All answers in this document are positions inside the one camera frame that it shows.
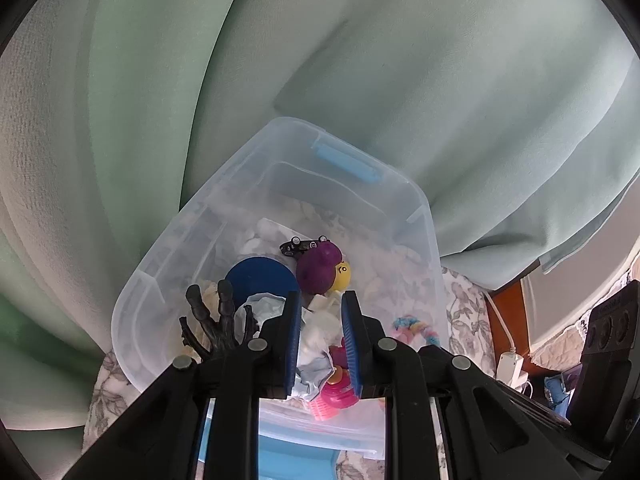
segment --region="black toy car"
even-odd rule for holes
[[[306,253],[309,249],[312,249],[318,245],[318,242],[326,242],[329,238],[321,236],[318,240],[301,240],[297,236],[294,236],[289,242],[280,246],[280,252],[285,256],[292,256],[298,259],[302,254]]]

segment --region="translucent bin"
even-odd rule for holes
[[[184,352],[178,318],[189,285],[216,282],[245,258],[280,254],[292,233],[327,236],[351,264],[350,289],[388,335],[412,316],[447,346],[444,286],[424,193],[395,169],[305,121],[277,118],[235,153],[175,216],[130,277],[111,320],[113,347],[144,390]],[[418,334],[411,342],[420,348]],[[292,402],[263,401],[260,432],[380,458],[384,416],[360,402],[316,422]]]

